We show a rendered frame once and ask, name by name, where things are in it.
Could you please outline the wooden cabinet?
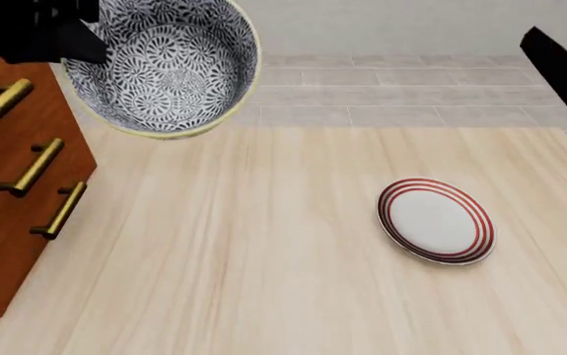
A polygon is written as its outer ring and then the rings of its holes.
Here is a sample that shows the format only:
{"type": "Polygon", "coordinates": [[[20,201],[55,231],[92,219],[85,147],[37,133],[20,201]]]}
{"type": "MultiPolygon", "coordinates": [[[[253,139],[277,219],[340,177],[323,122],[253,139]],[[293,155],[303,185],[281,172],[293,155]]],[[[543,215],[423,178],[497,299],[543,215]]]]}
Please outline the wooden cabinet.
{"type": "Polygon", "coordinates": [[[87,182],[97,163],[47,64],[8,64],[0,58],[0,88],[29,79],[34,90],[0,119],[0,182],[15,181],[34,161],[33,144],[61,138],[65,146],[25,197],[0,191],[0,318],[51,242],[32,235],[65,195],[58,188],[87,182]]]}

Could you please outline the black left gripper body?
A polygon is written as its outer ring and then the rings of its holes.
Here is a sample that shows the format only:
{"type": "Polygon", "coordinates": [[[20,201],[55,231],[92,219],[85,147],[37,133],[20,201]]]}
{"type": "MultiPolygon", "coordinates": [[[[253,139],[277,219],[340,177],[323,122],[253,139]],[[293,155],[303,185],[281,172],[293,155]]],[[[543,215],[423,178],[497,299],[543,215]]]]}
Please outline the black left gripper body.
{"type": "Polygon", "coordinates": [[[99,0],[0,0],[0,58],[9,64],[57,63],[59,27],[99,21],[99,0]]]}

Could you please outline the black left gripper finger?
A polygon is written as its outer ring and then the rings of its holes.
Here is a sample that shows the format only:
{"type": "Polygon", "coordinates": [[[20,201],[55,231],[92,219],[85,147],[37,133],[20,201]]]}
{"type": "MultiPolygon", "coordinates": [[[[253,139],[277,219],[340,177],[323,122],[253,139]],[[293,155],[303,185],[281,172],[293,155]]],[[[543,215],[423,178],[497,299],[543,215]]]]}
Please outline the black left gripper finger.
{"type": "Polygon", "coordinates": [[[80,20],[59,27],[59,57],[85,62],[105,62],[107,46],[80,20]]]}

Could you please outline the black white patterned bowl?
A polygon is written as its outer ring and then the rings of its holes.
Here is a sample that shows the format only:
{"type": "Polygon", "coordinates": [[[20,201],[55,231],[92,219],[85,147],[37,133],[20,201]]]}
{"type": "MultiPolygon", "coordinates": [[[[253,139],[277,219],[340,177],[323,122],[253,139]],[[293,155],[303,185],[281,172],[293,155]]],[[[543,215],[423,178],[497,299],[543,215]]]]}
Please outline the black white patterned bowl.
{"type": "Polygon", "coordinates": [[[87,25],[106,61],[65,59],[77,97],[115,129],[199,135],[246,102],[261,67],[254,25],[233,0],[99,0],[87,25]]]}

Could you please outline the white plate with red rings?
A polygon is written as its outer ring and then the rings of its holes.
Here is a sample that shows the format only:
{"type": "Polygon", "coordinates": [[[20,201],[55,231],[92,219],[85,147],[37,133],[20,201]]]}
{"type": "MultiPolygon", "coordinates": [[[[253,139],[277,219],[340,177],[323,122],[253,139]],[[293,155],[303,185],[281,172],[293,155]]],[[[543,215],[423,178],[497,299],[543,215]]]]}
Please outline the white plate with red rings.
{"type": "Polygon", "coordinates": [[[401,248],[444,265],[480,262],[497,242],[486,209],[462,189],[437,179],[408,177],[390,183],[377,198],[376,215],[401,248]]]}

